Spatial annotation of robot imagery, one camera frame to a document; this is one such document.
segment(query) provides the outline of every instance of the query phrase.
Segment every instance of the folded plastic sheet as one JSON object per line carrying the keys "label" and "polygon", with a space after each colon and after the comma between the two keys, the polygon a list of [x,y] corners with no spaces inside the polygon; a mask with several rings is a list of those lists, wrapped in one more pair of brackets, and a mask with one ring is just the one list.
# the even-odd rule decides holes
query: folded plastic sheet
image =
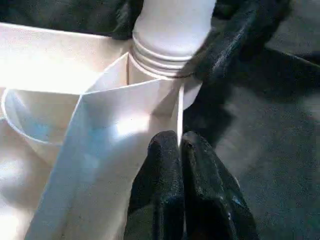
{"label": "folded plastic sheet", "polygon": [[122,239],[150,140],[181,139],[183,91],[156,79],[81,96],[25,239]]}

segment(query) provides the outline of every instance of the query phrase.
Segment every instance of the plastic cup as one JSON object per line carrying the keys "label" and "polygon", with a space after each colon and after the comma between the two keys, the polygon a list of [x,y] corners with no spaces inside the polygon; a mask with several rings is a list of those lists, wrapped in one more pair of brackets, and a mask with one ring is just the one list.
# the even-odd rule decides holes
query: plastic cup
{"label": "plastic cup", "polygon": [[8,124],[53,166],[78,95],[6,89],[1,108]]}

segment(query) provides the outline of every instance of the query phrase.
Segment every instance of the bottle neck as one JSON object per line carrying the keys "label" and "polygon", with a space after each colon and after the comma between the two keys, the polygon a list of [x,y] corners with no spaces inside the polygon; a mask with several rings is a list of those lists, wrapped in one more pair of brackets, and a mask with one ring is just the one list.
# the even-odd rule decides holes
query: bottle neck
{"label": "bottle neck", "polygon": [[144,0],[133,29],[133,57],[146,70],[184,77],[211,29],[215,0]]}

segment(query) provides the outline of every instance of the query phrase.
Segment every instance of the white plastic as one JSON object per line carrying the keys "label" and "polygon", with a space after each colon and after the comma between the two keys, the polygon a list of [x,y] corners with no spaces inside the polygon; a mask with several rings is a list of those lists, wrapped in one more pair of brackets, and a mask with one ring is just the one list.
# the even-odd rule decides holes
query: white plastic
{"label": "white plastic", "polygon": [[181,82],[81,97],[25,240],[122,240],[132,183],[152,137],[182,136]]}
{"label": "white plastic", "polygon": [[131,41],[0,23],[0,87],[84,93]]}
{"label": "white plastic", "polygon": [[9,125],[53,166],[78,95],[6,89],[1,108]]}
{"label": "white plastic", "polygon": [[174,77],[211,29],[216,0],[144,0],[133,29],[133,55],[150,72]]}
{"label": "white plastic", "polygon": [[127,52],[107,67],[86,93],[148,82],[158,77],[154,74],[147,74]]}
{"label": "white plastic", "polygon": [[[2,95],[5,91],[5,88],[4,87],[0,87],[0,99],[2,98]],[[4,114],[2,113],[2,109],[0,107],[0,119],[4,116]]]}
{"label": "white plastic", "polygon": [[23,240],[51,167],[0,118],[0,239]]}

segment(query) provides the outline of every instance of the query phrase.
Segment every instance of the dark gray surface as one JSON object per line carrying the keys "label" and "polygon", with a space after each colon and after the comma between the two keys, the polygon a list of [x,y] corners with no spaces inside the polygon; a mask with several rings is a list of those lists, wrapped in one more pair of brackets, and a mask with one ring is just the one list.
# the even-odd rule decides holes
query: dark gray surface
{"label": "dark gray surface", "polygon": [[266,49],[185,112],[238,179],[262,240],[320,239],[319,79],[319,67]]}
{"label": "dark gray surface", "polygon": [[291,0],[290,8],[267,46],[295,55],[320,54],[320,1]]}

